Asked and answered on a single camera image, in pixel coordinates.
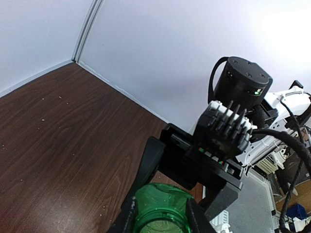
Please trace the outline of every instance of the white wall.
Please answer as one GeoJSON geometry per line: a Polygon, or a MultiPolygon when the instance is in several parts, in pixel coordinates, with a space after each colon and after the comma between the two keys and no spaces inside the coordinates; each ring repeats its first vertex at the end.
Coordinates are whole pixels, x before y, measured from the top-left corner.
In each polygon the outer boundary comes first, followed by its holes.
{"type": "Polygon", "coordinates": [[[0,93],[71,60],[92,0],[0,3],[0,93]]]}
{"type": "Polygon", "coordinates": [[[273,91],[311,91],[311,1],[106,0],[80,63],[188,130],[206,107],[222,56],[257,62],[273,91]]]}

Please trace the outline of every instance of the white robot part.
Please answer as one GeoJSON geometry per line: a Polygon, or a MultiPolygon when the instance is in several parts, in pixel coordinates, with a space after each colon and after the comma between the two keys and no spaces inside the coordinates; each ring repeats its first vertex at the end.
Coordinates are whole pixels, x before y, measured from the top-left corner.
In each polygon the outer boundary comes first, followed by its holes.
{"type": "MultiPolygon", "coordinates": [[[[208,107],[211,108],[211,109],[217,109],[217,110],[218,110],[219,112],[221,112],[221,113],[224,113],[224,112],[227,111],[228,117],[231,116],[232,113],[233,113],[232,110],[230,110],[230,109],[227,110],[227,107],[223,106],[223,104],[222,104],[220,101],[215,101],[215,100],[213,100],[213,101],[211,101],[211,102],[209,103],[208,107]]],[[[238,115],[238,114],[235,114],[235,115],[234,115],[234,120],[238,119],[238,117],[239,117],[239,115],[238,115]]],[[[243,124],[244,122],[246,122],[246,123],[245,123],[245,127],[246,127],[248,130],[250,130],[250,129],[253,129],[253,130],[254,130],[254,129],[257,129],[257,126],[253,125],[253,124],[249,121],[249,119],[248,119],[247,117],[243,117],[243,119],[242,119],[242,121],[241,121],[241,124],[243,124]]]]}
{"type": "Polygon", "coordinates": [[[284,157],[285,149],[279,150],[278,152],[272,152],[271,155],[274,159],[276,165],[278,165],[281,169],[284,169],[283,163],[285,162],[284,157]]]}
{"type": "MultiPolygon", "coordinates": [[[[289,134],[292,134],[293,131],[285,127],[285,124],[287,123],[285,119],[290,115],[286,108],[281,104],[281,101],[283,101],[296,116],[303,114],[311,104],[309,95],[306,94],[302,88],[297,86],[283,92],[267,93],[265,100],[272,108],[276,108],[278,111],[278,117],[271,124],[270,129],[285,131],[289,134]]],[[[258,142],[250,143],[246,150],[237,156],[237,160],[241,162],[243,166],[250,166],[269,154],[279,144],[279,140],[272,136],[266,136],[258,142]]]]}
{"type": "Polygon", "coordinates": [[[230,225],[228,223],[224,223],[216,226],[214,229],[217,233],[232,233],[230,230],[230,225]]]}

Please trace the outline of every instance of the wire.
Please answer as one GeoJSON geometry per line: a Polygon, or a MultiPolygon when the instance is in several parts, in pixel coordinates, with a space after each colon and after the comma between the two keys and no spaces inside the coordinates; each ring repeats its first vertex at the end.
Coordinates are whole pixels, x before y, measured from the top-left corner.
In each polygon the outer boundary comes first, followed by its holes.
{"type": "MultiPolygon", "coordinates": [[[[286,143],[289,147],[291,147],[296,152],[298,157],[305,164],[307,171],[311,174],[311,155],[310,155],[309,151],[305,148],[304,144],[302,144],[296,138],[290,136],[286,132],[278,132],[278,131],[270,130],[270,129],[257,129],[257,130],[253,130],[252,135],[257,135],[257,134],[273,136],[276,139],[281,140],[282,142],[286,143]]],[[[288,192],[288,195],[287,195],[286,199],[288,199],[288,197],[290,199],[290,195],[289,194],[291,194],[291,187],[290,187],[290,191],[288,192]]],[[[283,233],[292,233],[291,231],[289,231],[285,227],[285,214],[286,214],[286,212],[284,213],[284,210],[287,209],[287,206],[285,205],[285,203],[283,205],[281,216],[280,216],[280,221],[279,221],[279,223],[280,223],[280,230],[283,233]]],[[[311,223],[309,223],[300,232],[301,233],[311,233],[311,223]]]]}
{"type": "MultiPolygon", "coordinates": [[[[299,136],[299,139],[300,139],[300,142],[304,145],[304,141],[303,141],[303,136],[302,136],[302,132],[301,132],[301,129],[300,129],[300,126],[299,126],[299,122],[297,121],[296,117],[294,116],[294,114],[292,113],[292,111],[289,109],[289,107],[281,100],[280,101],[281,104],[286,108],[286,110],[288,111],[288,113],[290,114],[291,116],[291,119],[292,121],[294,122],[294,127],[298,133],[298,136],[299,136]]],[[[300,175],[300,171],[301,171],[301,168],[303,166],[303,161],[300,159],[300,162],[298,164],[298,167],[297,167],[297,171],[295,173],[295,176],[294,176],[294,179],[291,183],[291,186],[287,192],[287,195],[286,195],[286,198],[285,198],[285,201],[284,201],[284,204],[283,204],[283,207],[282,207],[282,211],[281,211],[281,216],[280,216],[280,223],[281,221],[284,222],[285,224],[285,216],[286,216],[286,213],[287,213],[287,209],[288,209],[288,204],[291,200],[291,197],[292,197],[292,192],[295,188],[295,185],[297,183],[297,180],[299,178],[299,175],[300,175]]]]}
{"type": "Polygon", "coordinates": [[[228,58],[229,57],[222,57],[221,59],[219,59],[210,74],[210,79],[209,79],[209,84],[208,84],[208,98],[207,98],[208,103],[214,100],[213,81],[214,81],[216,70],[218,66],[220,66],[221,63],[226,62],[228,58]]]}
{"type": "Polygon", "coordinates": [[[295,95],[295,94],[307,94],[308,96],[311,97],[311,94],[305,91],[295,91],[295,92],[291,92],[291,93],[287,93],[285,94],[285,96],[291,96],[291,95],[295,95]]]}

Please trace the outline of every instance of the green plastic cup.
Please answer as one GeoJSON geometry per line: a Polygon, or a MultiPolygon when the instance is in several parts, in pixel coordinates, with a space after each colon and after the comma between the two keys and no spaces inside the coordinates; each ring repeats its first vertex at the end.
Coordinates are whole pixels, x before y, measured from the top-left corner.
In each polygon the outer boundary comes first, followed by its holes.
{"type": "Polygon", "coordinates": [[[150,183],[136,192],[134,233],[190,233],[186,203],[189,193],[169,184],[150,183]]]}

